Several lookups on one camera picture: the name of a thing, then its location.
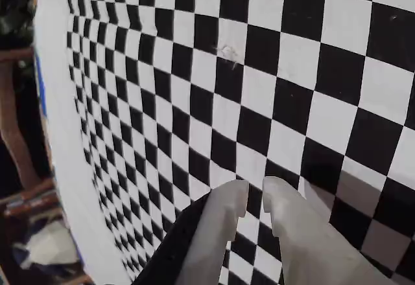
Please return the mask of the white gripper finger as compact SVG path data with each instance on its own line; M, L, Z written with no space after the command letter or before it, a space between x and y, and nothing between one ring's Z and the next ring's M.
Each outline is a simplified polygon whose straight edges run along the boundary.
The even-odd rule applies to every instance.
M393 284L282 178L264 178L263 207L286 284Z

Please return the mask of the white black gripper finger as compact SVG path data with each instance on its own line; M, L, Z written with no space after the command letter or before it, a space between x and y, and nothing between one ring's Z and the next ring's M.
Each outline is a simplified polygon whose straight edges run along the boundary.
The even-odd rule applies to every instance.
M235 179L185 208L134 284L218 284L226 245L246 214L249 183Z

